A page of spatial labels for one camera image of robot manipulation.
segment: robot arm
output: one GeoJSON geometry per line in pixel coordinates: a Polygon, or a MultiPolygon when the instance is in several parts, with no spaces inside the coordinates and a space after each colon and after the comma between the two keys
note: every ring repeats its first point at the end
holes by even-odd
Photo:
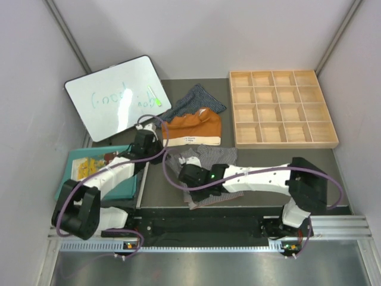
{"type": "MultiPolygon", "coordinates": [[[[327,181],[310,173],[282,170],[250,175],[251,171],[267,168],[237,167],[227,164],[215,164],[209,171],[201,167],[196,157],[180,159],[180,164],[183,165],[183,168],[179,179],[189,187],[202,186],[233,175],[244,174],[211,188],[190,192],[194,200],[203,199],[209,195],[220,195],[222,192],[238,191],[278,192],[290,196],[290,201],[285,204],[280,215],[282,218],[280,225],[299,228],[311,212],[325,210],[327,206],[327,181]]],[[[293,158],[291,164],[278,167],[286,166],[303,167],[322,172],[303,158],[293,158]]]]}
{"type": "MultiPolygon", "coordinates": [[[[109,165],[102,169],[106,172],[89,178],[75,193],[69,205],[65,209],[61,221],[61,229],[84,240],[89,239],[95,231],[107,228],[122,228],[128,218],[128,213],[124,210],[110,207],[101,208],[102,198],[123,180],[129,179],[144,169],[146,162],[130,163],[126,162],[137,159],[150,158],[158,154],[163,145],[158,140],[155,133],[155,126],[148,124],[144,128],[137,125],[137,133],[130,150],[123,151],[109,165]]],[[[152,164],[161,163],[162,156],[149,162],[152,164]]],[[[67,180],[61,189],[53,216],[52,225],[57,225],[58,215],[61,213],[63,205],[79,182],[67,180]]],[[[135,197],[132,199],[131,208],[135,210],[135,197]]]]}

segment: wooden tray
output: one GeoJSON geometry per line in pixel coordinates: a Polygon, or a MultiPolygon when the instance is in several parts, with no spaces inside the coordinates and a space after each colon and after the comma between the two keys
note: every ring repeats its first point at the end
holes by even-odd
{"type": "Polygon", "coordinates": [[[231,71],[237,148],[335,148],[338,137],[313,70],[231,71]]]}

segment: striped cloth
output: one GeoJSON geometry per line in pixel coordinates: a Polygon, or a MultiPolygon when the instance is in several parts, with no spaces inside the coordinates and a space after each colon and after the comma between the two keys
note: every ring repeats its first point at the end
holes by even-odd
{"type": "MultiPolygon", "coordinates": [[[[173,108],[167,110],[159,117],[165,122],[171,122],[176,116],[195,114],[201,107],[209,107],[215,113],[226,109],[220,101],[212,97],[200,84],[195,85],[182,99],[178,100],[173,108]]],[[[161,129],[159,120],[154,120],[154,125],[161,129]]]]}
{"type": "MultiPolygon", "coordinates": [[[[181,157],[197,157],[201,162],[201,167],[210,170],[213,164],[234,165],[237,161],[237,153],[237,148],[222,148],[215,146],[200,145],[197,148],[197,151],[194,151],[190,148],[188,151],[172,155],[166,161],[166,164],[175,172],[176,176],[178,176],[182,168],[179,163],[179,158],[181,157]]],[[[202,201],[194,202],[189,192],[184,191],[184,202],[188,203],[189,208],[193,210],[198,207],[207,206],[209,204],[218,203],[220,201],[232,200],[241,196],[243,196],[243,192],[223,192],[221,193],[221,196],[210,195],[208,198],[202,201]]]]}

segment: tan fabric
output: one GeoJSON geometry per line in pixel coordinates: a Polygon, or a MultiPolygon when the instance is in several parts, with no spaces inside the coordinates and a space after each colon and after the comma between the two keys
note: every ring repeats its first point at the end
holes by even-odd
{"type": "Polygon", "coordinates": [[[167,123],[167,132],[162,126],[163,145],[168,139],[168,146],[181,146],[186,144],[221,144],[221,117],[208,107],[200,108],[195,114],[185,114],[175,117],[167,123]]]}

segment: small label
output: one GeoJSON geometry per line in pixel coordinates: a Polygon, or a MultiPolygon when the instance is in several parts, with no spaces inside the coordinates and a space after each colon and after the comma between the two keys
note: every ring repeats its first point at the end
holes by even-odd
{"type": "Polygon", "coordinates": [[[195,142],[196,137],[185,137],[185,142],[195,142]]]}

